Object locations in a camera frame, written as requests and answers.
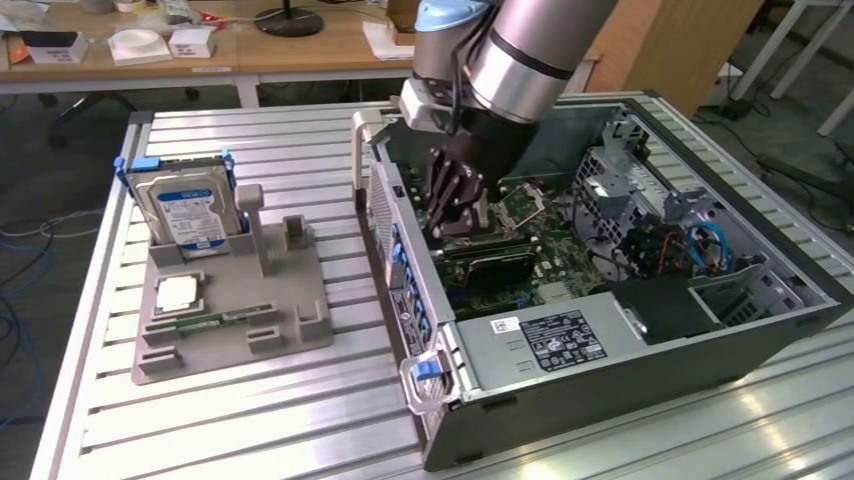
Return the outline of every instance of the robotic arm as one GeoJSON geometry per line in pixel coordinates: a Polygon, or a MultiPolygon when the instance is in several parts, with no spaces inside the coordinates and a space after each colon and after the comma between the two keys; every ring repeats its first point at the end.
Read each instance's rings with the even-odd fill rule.
{"type": "Polygon", "coordinates": [[[427,175],[435,239],[476,229],[482,198],[514,169],[616,0],[423,0],[400,110],[442,132],[427,175]]]}

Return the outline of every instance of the floor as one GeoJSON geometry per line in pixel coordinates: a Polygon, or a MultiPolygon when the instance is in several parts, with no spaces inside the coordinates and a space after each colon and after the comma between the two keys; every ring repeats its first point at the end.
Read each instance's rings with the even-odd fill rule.
{"type": "MultiPolygon", "coordinates": [[[[767,33],[747,36],[734,54],[734,62],[748,65],[760,48],[767,33]]],[[[777,61],[785,59],[797,48],[786,44],[777,61]]],[[[766,68],[766,75],[775,65],[766,68]]],[[[847,167],[839,167],[841,154],[830,140],[814,132],[837,103],[854,86],[854,72],[817,58],[803,77],[781,101],[768,100],[763,93],[758,98],[768,105],[770,118],[751,114],[730,123],[750,148],[793,162],[802,168],[841,178],[847,167]]],[[[344,92],[359,98],[356,85],[343,82],[329,84],[295,84],[264,88],[268,104],[329,103],[341,99],[344,92]]],[[[399,84],[364,82],[364,100],[384,99],[399,91],[399,84]]],[[[200,99],[191,102],[180,89],[129,92],[127,97],[144,110],[196,110],[235,108],[237,97],[233,89],[209,87],[200,89],[200,99]]],[[[44,128],[60,107],[67,107],[77,95],[60,95],[60,105],[41,107],[35,96],[20,96],[15,105],[0,113],[0,154],[4,158],[4,175],[0,176],[0,224],[27,218],[47,219],[64,213],[103,207],[112,181],[112,159],[119,152],[124,135],[127,114],[112,104],[93,108],[64,129],[69,146],[52,150],[44,142],[44,128]]],[[[0,98],[0,105],[11,97],[0,98]]],[[[711,111],[702,111],[707,119],[716,119],[711,111]]],[[[739,146],[731,133],[716,125],[704,125],[708,135],[732,155],[755,167],[751,155],[739,146]]],[[[854,143],[854,118],[847,118],[837,130],[837,140],[854,143]]],[[[768,182],[777,191],[806,214],[806,195],[791,181],[775,176],[768,182]]],[[[827,223],[849,220],[847,209],[834,199],[817,194],[815,215],[827,223]]],[[[97,217],[84,217],[67,222],[60,233],[81,231],[97,225],[97,217]]],[[[32,228],[33,224],[16,228],[32,228]]],[[[854,242],[843,234],[829,232],[849,250],[854,242]]],[[[20,245],[39,246],[47,239],[35,237],[20,245]]],[[[21,421],[0,430],[0,478],[27,478],[47,413],[51,391],[59,372],[64,344],[76,311],[77,296],[83,288],[95,236],[56,239],[52,245],[53,265],[44,279],[20,296],[11,298],[17,316],[29,327],[35,350],[40,359],[44,379],[43,392],[21,421]]],[[[0,249],[0,278],[5,278],[24,262],[28,255],[0,249]]],[[[0,361],[9,351],[9,342],[0,343],[0,361]]],[[[33,385],[29,360],[19,353],[11,365],[0,371],[0,422],[28,401],[33,385]]]]}

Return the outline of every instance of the motherboard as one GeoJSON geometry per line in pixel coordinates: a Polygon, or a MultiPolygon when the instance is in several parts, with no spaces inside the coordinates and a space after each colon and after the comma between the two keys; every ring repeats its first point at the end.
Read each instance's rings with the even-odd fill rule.
{"type": "MultiPolygon", "coordinates": [[[[408,169],[404,183],[423,226],[418,173],[408,169]]],[[[583,297],[615,275],[607,262],[596,266],[574,233],[567,190],[564,174],[502,181],[496,201],[483,202],[478,232],[431,250],[458,320],[583,297]]]]}

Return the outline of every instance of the white sticker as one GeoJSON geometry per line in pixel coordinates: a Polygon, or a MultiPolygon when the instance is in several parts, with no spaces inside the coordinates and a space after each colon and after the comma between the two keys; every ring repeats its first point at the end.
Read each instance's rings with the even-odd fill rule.
{"type": "Polygon", "coordinates": [[[519,330],[519,317],[502,318],[492,320],[490,323],[492,324],[495,335],[519,330]]]}
{"type": "Polygon", "coordinates": [[[165,192],[157,200],[172,239],[181,248],[204,250],[225,242],[223,220],[211,211],[216,198],[209,189],[165,192]]]}
{"type": "Polygon", "coordinates": [[[231,67],[192,67],[192,73],[227,73],[231,67]]]}

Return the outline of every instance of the blue cable on floor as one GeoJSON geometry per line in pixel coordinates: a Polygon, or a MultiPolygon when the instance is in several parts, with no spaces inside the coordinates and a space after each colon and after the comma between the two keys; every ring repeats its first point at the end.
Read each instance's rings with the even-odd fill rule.
{"type": "Polygon", "coordinates": [[[32,390],[32,395],[29,396],[29,400],[24,404],[21,408],[19,408],[12,415],[5,419],[3,423],[0,423],[0,432],[3,429],[9,426],[15,420],[17,420],[27,410],[29,410],[41,397],[41,362],[39,362],[39,356],[36,355],[36,348],[32,343],[32,337],[29,336],[29,330],[27,330],[27,326],[11,315],[0,314],[0,319],[9,322],[9,324],[17,328],[19,335],[21,336],[24,350],[27,350],[27,354],[29,355],[29,362],[32,364],[33,374],[35,374],[35,385],[32,390]]]}
{"type": "Polygon", "coordinates": [[[19,252],[43,253],[44,255],[43,267],[37,275],[33,278],[31,278],[29,281],[24,282],[23,285],[19,285],[12,289],[0,292],[0,294],[3,294],[4,297],[15,297],[16,295],[21,294],[28,288],[31,288],[45,277],[45,275],[48,274],[48,271],[51,270],[51,267],[53,266],[53,256],[51,255],[51,251],[41,247],[23,247],[20,245],[12,245],[11,243],[5,243],[5,242],[0,242],[0,247],[5,247],[11,250],[17,250],[19,252]]]}

